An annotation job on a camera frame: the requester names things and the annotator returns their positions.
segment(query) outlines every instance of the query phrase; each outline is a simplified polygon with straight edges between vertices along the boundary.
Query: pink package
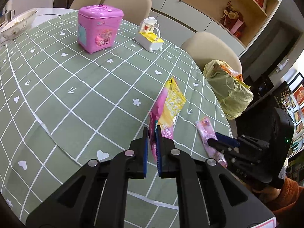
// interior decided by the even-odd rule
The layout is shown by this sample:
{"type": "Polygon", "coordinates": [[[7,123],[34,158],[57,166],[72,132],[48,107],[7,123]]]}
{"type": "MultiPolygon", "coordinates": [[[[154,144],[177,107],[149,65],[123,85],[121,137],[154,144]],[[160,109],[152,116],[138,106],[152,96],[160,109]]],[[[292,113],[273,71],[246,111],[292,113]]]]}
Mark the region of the pink package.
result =
{"type": "Polygon", "coordinates": [[[78,11],[78,42],[87,52],[111,47],[123,11],[108,5],[82,7],[78,11]]]}
{"type": "Polygon", "coordinates": [[[224,158],[224,155],[213,147],[208,145],[208,139],[213,138],[217,140],[215,132],[212,128],[212,125],[207,117],[204,117],[202,120],[196,122],[196,128],[201,136],[201,140],[203,142],[203,146],[206,150],[206,153],[210,158],[215,159],[219,162],[223,167],[227,167],[227,162],[224,158]]]}
{"type": "Polygon", "coordinates": [[[149,137],[151,151],[156,160],[155,130],[156,126],[161,127],[163,137],[173,140],[173,118],[181,111],[186,98],[181,93],[174,78],[166,81],[161,93],[159,94],[151,112],[149,123],[149,137]]]}

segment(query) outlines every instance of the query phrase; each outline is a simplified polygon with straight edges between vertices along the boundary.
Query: plastic bag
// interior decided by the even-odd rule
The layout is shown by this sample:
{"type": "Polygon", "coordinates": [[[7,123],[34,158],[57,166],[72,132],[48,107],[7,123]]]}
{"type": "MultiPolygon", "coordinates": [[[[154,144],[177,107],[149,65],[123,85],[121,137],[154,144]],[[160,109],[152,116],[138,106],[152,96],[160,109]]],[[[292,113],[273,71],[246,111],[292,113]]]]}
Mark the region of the plastic bag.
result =
{"type": "Polygon", "coordinates": [[[241,74],[224,61],[209,62],[204,68],[204,76],[228,120],[240,116],[253,99],[253,93],[242,81],[241,74]]]}
{"type": "Polygon", "coordinates": [[[213,138],[217,140],[216,135],[214,133],[214,130],[212,128],[212,125],[210,124],[210,121],[207,117],[204,117],[200,121],[196,122],[196,128],[201,136],[201,140],[203,143],[203,146],[206,150],[206,153],[210,158],[215,159],[217,162],[219,162],[223,167],[227,167],[227,162],[224,158],[224,155],[217,150],[215,150],[213,147],[208,145],[208,139],[213,138]]]}
{"type": "Polygon", "coordinates": [[[161,127],[163,137],[173,139],[173,118],[181,111],[186,98],[178,88],[174,78],[170,78],[164,85],[150,112],[149,135],[151,151],[156,160],[155,130],[161,127]]]}

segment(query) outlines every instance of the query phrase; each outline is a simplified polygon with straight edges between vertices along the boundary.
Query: pink toy box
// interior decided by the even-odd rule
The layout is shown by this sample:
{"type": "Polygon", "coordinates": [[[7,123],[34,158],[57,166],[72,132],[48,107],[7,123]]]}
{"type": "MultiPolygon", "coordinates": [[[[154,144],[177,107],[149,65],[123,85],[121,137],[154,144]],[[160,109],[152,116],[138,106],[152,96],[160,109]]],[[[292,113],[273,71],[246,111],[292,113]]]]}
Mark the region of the pink toy box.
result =
{"type": "Polygon", "coordinates": [[[90,54],[111,47],[124,13],[108,5],[82,7],[78,11],[78,42],[90,54]]]}

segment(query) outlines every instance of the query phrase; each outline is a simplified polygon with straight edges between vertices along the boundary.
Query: snack bag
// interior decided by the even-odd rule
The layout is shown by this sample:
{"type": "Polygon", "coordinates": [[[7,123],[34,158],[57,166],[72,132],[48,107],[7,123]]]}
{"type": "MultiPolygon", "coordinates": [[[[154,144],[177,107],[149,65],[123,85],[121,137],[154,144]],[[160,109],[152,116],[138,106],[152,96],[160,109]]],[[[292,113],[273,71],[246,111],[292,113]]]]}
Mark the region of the snack bag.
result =
{"type": "Polygon", "coordinates": [[[213,138],[217,140],[217,137],[215,135],[215,132],[212,128],[212,125],[207,117],[204,117],[200,121],[196,122],[196,128],[201,136],[203,146],[206,150],[206,153],[210,158],[215,159],[217,162],[221,164],[223,167],[227,167],[227,162],[224,158],[224,155],[217,150],[215,150],[213,147],[208,145],[208,139],[213,138]]]}
{"type": "Polygon", "coordinates": [[[164,85],[151,112],[149,124],[149,137],[151,151],[156,160],[155,131],[157,125],[161,127],[163,137],[173,139],[173,118],[181,111],[186,98],[178,88],[175,79],[170,78],[164,85]]]}

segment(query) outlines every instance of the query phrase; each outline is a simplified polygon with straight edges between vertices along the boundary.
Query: green tablecloth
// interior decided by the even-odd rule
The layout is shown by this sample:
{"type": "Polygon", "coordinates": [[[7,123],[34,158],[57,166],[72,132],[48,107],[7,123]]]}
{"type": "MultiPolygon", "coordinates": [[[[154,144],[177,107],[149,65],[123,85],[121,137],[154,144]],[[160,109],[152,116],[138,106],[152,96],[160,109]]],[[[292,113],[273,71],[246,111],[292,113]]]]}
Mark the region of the green tablecloth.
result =
{"type": "MultiPolygon", "coordinates": [[[[77,12],[65,14],[0,49],[1,193],[23,222],[80,165],[111,159],[141,137],[170,77],[187,99],[174,124],[176,147],[205,160],[194,126],[204,116],[232,136],[185,51],[164,40],[163,51],[149,53],[134,41],[138,27],[123,20],[111,48],[88,54],[77,24],[77,12]]],[[[129,181],[125,227],[178,227],[175,180],[157,177],[151,153],[148,161],[147,178],[129,181]]]]}

